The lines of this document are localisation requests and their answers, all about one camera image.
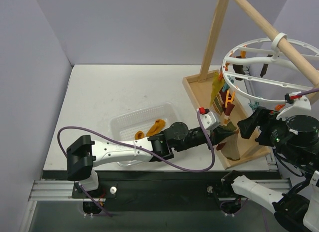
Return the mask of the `orange clothespin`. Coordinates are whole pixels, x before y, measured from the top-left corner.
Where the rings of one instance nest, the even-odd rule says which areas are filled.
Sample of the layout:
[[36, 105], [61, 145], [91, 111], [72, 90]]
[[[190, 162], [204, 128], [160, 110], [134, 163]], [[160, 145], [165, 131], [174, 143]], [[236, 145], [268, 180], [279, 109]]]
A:
[[285, 104], [280, 104], [275, 107], [276, 111], [281, 111], [285, 107]]

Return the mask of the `mustard sock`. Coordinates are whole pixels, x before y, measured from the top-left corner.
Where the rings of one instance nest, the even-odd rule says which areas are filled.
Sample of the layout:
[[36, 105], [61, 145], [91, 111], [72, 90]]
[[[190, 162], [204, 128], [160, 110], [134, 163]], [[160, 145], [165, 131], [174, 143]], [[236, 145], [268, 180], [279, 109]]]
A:
[[144, 138], [145, 135], [143, 133], [143, 131], [138, 131], [136, 134], [135, 134], [135, 140], [140, 140], [142, 138]]
[[151, 128], [148, 130], [146, 136], [150, 137], [150, 136], [156, 135], [160, 133], [164, 127], [165, 127], [165, 121], [162, 119], [157, 119], [155, 123], [151, 126]]

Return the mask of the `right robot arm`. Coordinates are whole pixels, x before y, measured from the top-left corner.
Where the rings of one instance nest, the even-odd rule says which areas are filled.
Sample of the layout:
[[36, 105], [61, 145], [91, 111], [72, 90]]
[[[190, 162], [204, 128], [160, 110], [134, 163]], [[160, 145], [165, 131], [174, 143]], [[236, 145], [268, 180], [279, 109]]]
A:
[[259, 107], [238, 122], [240, 135], [249, 139], [257, 127], [259, 145], [271, 147], [277, 161], [291, 171], [299, 170], [302, 182], [286, 193], [264, 187], [238, 171], [231, 171], [221, 180], [223, 194], [237, 194], [254, 201], [271, 212], [289, 232], [319, 230], [319, 121], [309, 115], [293, 115], [277, 119], [278, 111]]

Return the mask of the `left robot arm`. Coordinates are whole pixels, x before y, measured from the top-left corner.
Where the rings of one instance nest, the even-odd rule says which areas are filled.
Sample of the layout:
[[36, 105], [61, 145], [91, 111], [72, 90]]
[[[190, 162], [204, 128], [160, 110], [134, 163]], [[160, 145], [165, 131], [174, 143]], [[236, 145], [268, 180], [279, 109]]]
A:
[[115, 141], [106, 138], [103, 142], [92, 140], [90, 135], [82, 135], [65, 151], [67, 160], [67, 180], [79, 182], [89, 197], [97, 197], [101, 192], [95, 167], [124, 161], [165, 162], [174, 157], [174, 152], [206, 144], [210, 150], [215, 145], [234, 135], [222, 126], [205, 126], [189, 129], [183, 122], [175, 122], [170, 127], [152, 135], [132, 141]]

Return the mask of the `white round sock hanger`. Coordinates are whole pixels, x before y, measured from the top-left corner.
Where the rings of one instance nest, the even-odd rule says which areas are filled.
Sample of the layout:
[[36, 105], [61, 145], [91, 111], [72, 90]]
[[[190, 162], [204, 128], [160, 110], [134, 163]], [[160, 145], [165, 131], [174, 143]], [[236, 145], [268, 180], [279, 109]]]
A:
[[266, 78], [266, 73], [270, 71], [271, 67], [282, 69], [284, 72], [287, 72], [288, 69], [298, 71], [286, 54], [279, 49], [279, 42], [282, 39], [287, 39], [287, 35], [279, 33], [274, 40], [267, 37], [253, 39], [231, 49], [223, 58], [221, 66], [221, 74], [227, 85], [237, 94], [249, 100], [272, 104], [284, 104], [285, 101], [282, 96], [276, 100], [244, 92], [235, 85], [233, 80], [242, 79], [254, 82], [261, 85], [263, 89], [278, 87], [291, 92], [312, 91], [308, 86]]

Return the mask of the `teal clothespin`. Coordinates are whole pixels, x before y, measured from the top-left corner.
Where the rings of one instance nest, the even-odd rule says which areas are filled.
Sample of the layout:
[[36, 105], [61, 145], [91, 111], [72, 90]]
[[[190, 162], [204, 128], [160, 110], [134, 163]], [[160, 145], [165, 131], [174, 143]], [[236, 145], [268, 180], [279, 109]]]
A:
[[255, 101], [249, 102], [248, 105], [253, 111], [255, 111], [259, 107], [260, 103], [258, 101]]

